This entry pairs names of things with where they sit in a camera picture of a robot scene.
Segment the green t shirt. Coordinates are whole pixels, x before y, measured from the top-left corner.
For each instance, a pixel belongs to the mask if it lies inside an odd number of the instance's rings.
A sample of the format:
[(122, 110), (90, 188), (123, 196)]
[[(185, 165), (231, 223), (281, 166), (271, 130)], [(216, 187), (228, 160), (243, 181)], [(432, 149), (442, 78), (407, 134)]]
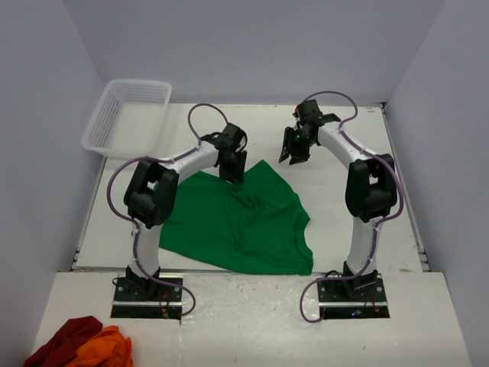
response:
[(198, 172), (180, 184), (159, 246), (237, 273), (310, 275), (309, 221), (299, 196), (261, 160), (241, 183)]

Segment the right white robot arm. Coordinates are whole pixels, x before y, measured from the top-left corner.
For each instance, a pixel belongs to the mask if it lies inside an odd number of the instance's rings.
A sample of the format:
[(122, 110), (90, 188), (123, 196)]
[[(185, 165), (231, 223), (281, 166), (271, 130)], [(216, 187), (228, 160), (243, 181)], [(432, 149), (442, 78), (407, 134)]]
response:
[(328, 149), (347, 169), (345, 204), (353, 217), (351, 248), (343, 271), (327, 281), (329, 291), (341, 291), (349, 300), (358, 300), (374, 287), (377, 280), (377, 246), (382, 220), (397, 204), (397, 185), (392, 174), (393, 158), (377, 156), (346, 138), (340, 118), (323, 113), (316, 100), (307, 99), (296, 106), (296, 124), (284, 131), (279, 162), (305, 163), (314, 145)]

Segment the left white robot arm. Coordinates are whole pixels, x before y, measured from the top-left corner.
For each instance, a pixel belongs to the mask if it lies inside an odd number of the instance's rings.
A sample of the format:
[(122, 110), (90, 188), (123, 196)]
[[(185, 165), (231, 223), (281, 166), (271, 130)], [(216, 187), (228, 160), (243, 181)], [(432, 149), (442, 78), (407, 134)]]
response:
[(157, 241), (173, 212), (178, 186), (210, 167), (219, 169), (222, 180), (242, 182), (247, 142), (245, 131), (228, 123), (222, 132), (202, 136), (193, 148), (168, 158), (145, 158), (138, 163), (124, 195), (128, 216), (135, 221), (133, 254), (125, 277), (140, 299), (151, 300), (158, 293)]

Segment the white plastic basket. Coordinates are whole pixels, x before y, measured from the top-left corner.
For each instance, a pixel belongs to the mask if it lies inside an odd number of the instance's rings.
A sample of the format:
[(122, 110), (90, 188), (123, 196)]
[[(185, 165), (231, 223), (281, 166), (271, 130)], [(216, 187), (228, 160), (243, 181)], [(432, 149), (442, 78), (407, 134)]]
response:
[(108, 158), (151, 152), (164, 126), (171, 93), (169, 83), (157, 80), (110, 81), (83, 134), (83, 148)]

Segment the orange t shirt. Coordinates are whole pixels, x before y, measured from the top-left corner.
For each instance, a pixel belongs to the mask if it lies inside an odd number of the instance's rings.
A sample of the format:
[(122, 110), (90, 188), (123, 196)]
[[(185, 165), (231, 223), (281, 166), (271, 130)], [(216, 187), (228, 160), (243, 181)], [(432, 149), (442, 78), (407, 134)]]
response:
[(107, 326), (76, 351), (67, 366), (134, 366), (132, 341), (117, 326)]

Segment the dark red t shirt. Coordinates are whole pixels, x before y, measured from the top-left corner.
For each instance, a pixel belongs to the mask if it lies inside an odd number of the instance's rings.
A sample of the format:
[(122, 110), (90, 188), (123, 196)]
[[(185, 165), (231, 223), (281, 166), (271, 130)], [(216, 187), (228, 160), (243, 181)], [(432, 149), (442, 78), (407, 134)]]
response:
[(69, 319), (23, 366), (65, 366), (76, 357), (77, 349), (101, 330), (102, 323), (93, 316)]

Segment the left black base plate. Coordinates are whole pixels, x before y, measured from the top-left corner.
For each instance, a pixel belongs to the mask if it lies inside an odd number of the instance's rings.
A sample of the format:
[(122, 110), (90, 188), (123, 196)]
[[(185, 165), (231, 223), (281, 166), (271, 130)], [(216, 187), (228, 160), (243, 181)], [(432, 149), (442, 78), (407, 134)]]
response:
[(181, 320), (182, 290), (152, 284), (155, 287), (144, 293), (123, 277), (112, 280), (115, 293), (110, 317), (113, 319)]

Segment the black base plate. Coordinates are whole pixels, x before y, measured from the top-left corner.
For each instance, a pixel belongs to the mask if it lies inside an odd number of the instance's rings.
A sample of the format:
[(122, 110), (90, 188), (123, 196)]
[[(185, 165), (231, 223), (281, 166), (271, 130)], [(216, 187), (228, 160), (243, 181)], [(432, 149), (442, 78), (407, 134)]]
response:
[(319, 313), (324, 320), (384, 319), (390, 317), (383, 278), (322, 281), (317, 285)]
[(115, 293), (110, 317), (113, 319), (181, 320), (182, 290), (152, 284), (155, 287), (144, 293), (123, 277), (112, 280)]

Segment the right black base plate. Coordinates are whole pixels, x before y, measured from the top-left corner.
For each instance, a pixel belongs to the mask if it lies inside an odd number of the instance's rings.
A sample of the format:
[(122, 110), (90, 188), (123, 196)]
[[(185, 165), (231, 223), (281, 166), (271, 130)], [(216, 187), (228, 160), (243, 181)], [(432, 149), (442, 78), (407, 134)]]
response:
[(322, 281), (317, 285), (319, 313), (324, 320), (384, 319), (390, 317), (383, 278)]

